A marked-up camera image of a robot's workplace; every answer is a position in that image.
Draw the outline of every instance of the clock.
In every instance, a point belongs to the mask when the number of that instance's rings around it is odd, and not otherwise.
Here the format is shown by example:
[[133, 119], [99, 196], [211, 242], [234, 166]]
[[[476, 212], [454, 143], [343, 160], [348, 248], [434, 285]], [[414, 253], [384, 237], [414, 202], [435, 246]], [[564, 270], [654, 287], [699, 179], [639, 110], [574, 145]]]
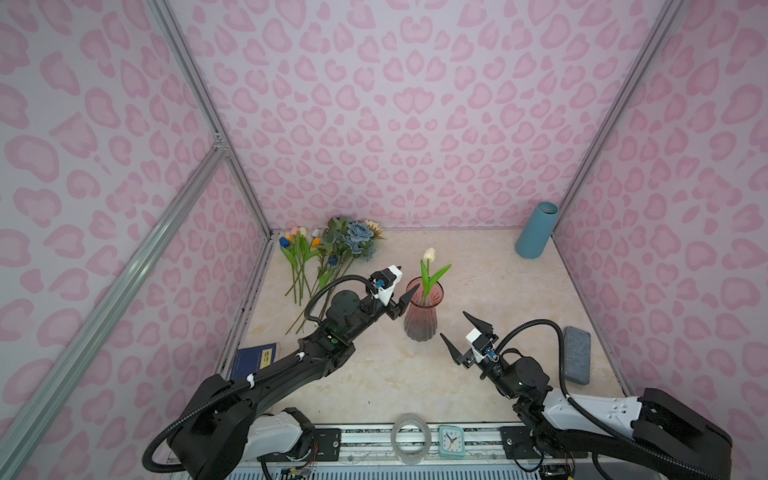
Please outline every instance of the clock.
[[441, 457], [463, 457], [464, 429], [453, 425], [441, 425], [438, 443]]

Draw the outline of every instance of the roll of tape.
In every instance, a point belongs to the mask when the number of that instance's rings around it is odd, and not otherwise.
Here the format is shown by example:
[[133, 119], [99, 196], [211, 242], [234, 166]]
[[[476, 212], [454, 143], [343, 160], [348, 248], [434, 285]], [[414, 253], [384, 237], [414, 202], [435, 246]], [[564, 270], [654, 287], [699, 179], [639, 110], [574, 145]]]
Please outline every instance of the roll of tape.
[[[408, 453], [397, 446], [397, 432], [399, 432], [405, 425], [415, 426], [424, 434], [424, 449], [421, 452]], [[404, 413], [398, 417], [397, 420], [395, 420], [395, 425], [392, 426], [392, 434], [389, 438], [392, 442], [392, 449], [395, 451], [395, 455], [397, 455], [397, 457], [400, 458], [400, 461], [406, 465], [416, 465], [422, 461], [429, 453], [429, 447], [432, 446], [432, 433], [429, 431], [429, 425], [415, 413]]]

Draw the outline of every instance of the table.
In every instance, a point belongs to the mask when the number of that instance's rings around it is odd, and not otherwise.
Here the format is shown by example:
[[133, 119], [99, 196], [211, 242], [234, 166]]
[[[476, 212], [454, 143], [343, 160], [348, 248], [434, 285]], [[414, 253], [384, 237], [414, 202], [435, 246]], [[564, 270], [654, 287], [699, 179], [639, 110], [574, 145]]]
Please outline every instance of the table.
[[[273, 412], [296, 407], [314, 423], [392, 422], [403, 412], [414, 412], [428, 422], [515, 422], [511, 400], [503, 398], [493, 383], [479, 379], [480, 369], [457, 366], [439, 334], [444, 333], [462, 352], [472, 325], [465, 310], [493, 324], [506, 335], [531, 319], [549, 318], [563, 329], [576, 326], [592, 334], [591, 381], [586, 386], [568, 383], [571, 393], [624, 396], [584, 307], [576, 294], [557, 250], [550, 241], [544, 254], [526, 260], [515, 253], [520, 230], [394, 230], [385, 231], [371, 261], [355, 260], [349, 273], [368, 276], [389, 265], [402, 266], [403, 280], [394, 298], [420, 275], [419, 261], [428, 247], [437, 251], [436, 271], [451, 263], [440, 280], [445, 298], [437, 307], [438, 334], [426, 342], [408, 338], [403, 318], [382, 317], [355, 340], [356, 351], [330, 376], [312, 382], [273, 407]], [[277, 342], [279, 356], [292, 353], [304, 333], [284, 335], [302, 307], [293, 295], [290, 265], [280, 251], [273, 252], [257, 306], [240, 348]], [[362, 294], [362, 284], [346, 283], [343, 289]], [[514, 346], [536, 358], [556, 387], [558, 344], [554, 330], [536, 326], [516, 336]]]

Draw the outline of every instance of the vase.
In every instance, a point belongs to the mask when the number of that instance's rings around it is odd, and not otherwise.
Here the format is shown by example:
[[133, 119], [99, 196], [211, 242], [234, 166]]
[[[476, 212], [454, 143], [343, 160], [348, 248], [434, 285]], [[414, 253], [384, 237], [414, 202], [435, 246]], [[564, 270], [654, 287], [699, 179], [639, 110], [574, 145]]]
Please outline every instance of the vase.
[[429, 295], [424, 298], [424, 284], [419, 276], [408, 283], [406, 292], [414, 286], [419, 288], [411, 298], [411, 304], [406, 310], [406, 320], [403, 328], [406, 335], [418, 342], [431, 339], [437, 332], [437, 311], [435, 308], [442, 302], [443, 290], [440, 282], [432, 287]]
[[552, 202], [541, 202], [536, 205], [515, 243], [515, 252], [523, 258], [531, 260], [539, 258], [544, 252], [544, 247], [547, 246], [559, 214], [560, 209]]

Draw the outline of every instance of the pink patterned wallpaper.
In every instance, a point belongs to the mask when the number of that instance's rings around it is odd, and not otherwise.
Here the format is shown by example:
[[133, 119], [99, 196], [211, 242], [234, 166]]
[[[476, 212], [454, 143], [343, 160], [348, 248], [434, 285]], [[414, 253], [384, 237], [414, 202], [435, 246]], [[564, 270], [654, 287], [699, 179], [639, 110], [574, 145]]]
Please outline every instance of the pink patterned wallpaper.
[[261, 239], [222, 165], [19, 478], [150, 478], [141, 454], [213, 372]]
[[173, 0], [275, 228], [523, 224], [661, 0]]
[[624, 372], [768, 470], [765, 2], [694, 0], [557, 238]]
[[0, 5], [0, 435], [212, 144], [147, 14]]

